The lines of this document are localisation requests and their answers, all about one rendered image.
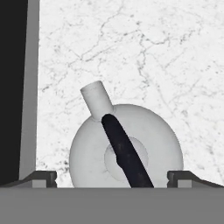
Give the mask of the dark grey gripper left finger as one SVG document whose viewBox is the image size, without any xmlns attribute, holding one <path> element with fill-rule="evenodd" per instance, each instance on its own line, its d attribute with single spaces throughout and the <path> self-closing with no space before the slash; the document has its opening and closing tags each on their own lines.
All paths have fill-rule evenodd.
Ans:
<svg viewBox="0 0 224 224">
<path fill-rule="evenodd" d="M 56 188 L 56 171 L 34 171 L 26 178 L 2 185 L 2 188 Z"/>
</svg>

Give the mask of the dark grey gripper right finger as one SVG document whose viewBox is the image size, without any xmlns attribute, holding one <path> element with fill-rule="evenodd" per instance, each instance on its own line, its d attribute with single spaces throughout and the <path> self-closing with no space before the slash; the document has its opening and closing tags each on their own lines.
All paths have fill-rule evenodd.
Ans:
<svg viewBox="0 0 224 224">
<path fill-rule="evenodd" d="M 168 188 L 224 188 L 224 185 L 201 179 L 191 171 L 168 171 L 167 179 Z"/>
</svg>

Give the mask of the black and grey stove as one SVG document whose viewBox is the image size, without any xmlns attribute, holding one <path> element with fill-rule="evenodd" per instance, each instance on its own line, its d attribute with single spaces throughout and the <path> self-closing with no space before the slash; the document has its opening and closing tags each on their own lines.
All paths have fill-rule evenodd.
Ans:
<svg viewBox="0 0 224 224">
<path fill-rule="evenodd" d="M 0 187 L 36 170 L 40 0 L 0 0 Z"/>
</svg>

